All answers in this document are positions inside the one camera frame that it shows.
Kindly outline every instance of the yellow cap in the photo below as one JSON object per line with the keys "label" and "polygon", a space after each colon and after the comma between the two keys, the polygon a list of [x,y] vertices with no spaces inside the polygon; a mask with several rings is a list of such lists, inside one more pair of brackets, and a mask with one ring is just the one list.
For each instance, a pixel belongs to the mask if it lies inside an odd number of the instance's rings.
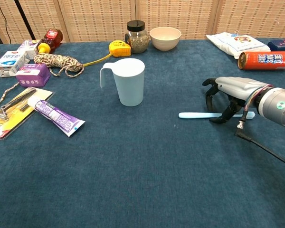
{"label": "yellow cap", "polygon": [[40,53],[50,53],[51,52],[51,48],[50,48],[50,46],[48,44],[41,43],[38,46],[38,51],[39,51],[39,54]]}

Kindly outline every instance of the black cord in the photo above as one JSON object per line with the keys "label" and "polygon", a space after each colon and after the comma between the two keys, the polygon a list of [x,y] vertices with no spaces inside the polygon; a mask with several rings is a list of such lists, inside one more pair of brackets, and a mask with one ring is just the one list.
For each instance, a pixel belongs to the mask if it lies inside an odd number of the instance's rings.
{"label": "black cord", "polygon": [[135,0],[134,5],[135,5],[135,20],[137,20],[137,18],[136,18],[136,0]]}
{"label": "black cord", "polygon": [[14,0],[14,2],[16,4],[18,10],[19,10],[19,13],[20,13],[20,15],[21,15],[21,17],[23,19],[23,22],[24,22],[25,26],[28,29],[28,33],[30,34],[30,37],[32,37],[32,39],[36,39],[35,35],[34,35],[33,31],[32,31],[32,28],[29,25],[29,21],[28,21],[27,17],[25,16],[23,8],[21,7],[21,4],[20,4],[19,0]]}
{"label": "black cord", "polygon": [[267,147],[263,146],[262,144],[258,143],[257,141],[255,140],[251,140],[252,143],[254,143],[255,145],[261,147],[263,150],[265,150],[266,152],[270,153],[272,156],[276,157],[278,160],[282,161],[285,163],[285,158],[277,155],[276,153],[273,153],[270,149],[268,149]]}
{"label": "black cord", "polygon": [[247,135],[245,135],[243,133],[243,128],[237,128],[235,136],[240,137],[241,139],[245,139],[246,141],[251,142],[251,143],[257,145],[258,147],[262,148],[263,150],[265,150],[266,152],[268,152],[272,156],[276,157],[278,160],[280,160],[280,161],[285,163],[285,158],[281,157],[280,155],[277,155],[272,150],[268,149],[267,147],[263,146],[262,144],[258,143],[257,141],[255,141],[252,138],[250,138]]}
{"label": "black cord", "polygon": [[0,6],[0,11],[1,11],[1,13],[2,13],[2,15],[3,15],[4,19],[5,19],[5,30],[6,30],[6,33],[8,34],[8,37],[9,37],[9,41],[10,41],[9,43],[11,44],[10,35],[9,35],[9,32],[8,32],[8,27],[7,27],[7,20],[6,20],[6,17],[4,16],[4,13],[3,13],[2,9],[1,9],[1,6]]}

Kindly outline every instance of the white bag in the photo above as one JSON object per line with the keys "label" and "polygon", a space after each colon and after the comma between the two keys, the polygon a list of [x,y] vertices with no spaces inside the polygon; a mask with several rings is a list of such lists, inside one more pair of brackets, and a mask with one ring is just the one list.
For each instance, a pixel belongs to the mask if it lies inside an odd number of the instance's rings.
{"label": "white bag", "polygon": [[219,49],[238,59],[245,51],[270,51],[270,48],[262,42],[248,35],[236,36],[223,32],[216,35],[206,35],[206,37]]}

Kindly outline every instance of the measuring cup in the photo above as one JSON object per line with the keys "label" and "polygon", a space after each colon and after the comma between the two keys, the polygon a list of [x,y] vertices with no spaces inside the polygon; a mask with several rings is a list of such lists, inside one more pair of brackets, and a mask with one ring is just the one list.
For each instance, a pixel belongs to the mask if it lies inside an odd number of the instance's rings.
{"label": "measuring cup", "polygon": [[115,63],[105,63],[100,70],[100,87],[105,86],[104,69],[111,69],[120,102],[136,106],[143,101],[144,63],[136,58],[124,58]]}

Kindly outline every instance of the toothpaste tube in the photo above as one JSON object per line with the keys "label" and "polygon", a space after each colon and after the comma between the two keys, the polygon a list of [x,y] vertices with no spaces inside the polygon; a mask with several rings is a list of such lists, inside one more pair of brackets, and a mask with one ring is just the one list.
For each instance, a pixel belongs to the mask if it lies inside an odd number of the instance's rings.
{"label": "toothpaste tube", "polygon": [[45,100],[34,95],[28,99],[28,105],[41,113],[47,119],[53,121],[53,123],[68,137],[70,137],[71,134],[73,134],[85,122],[62,112]]}

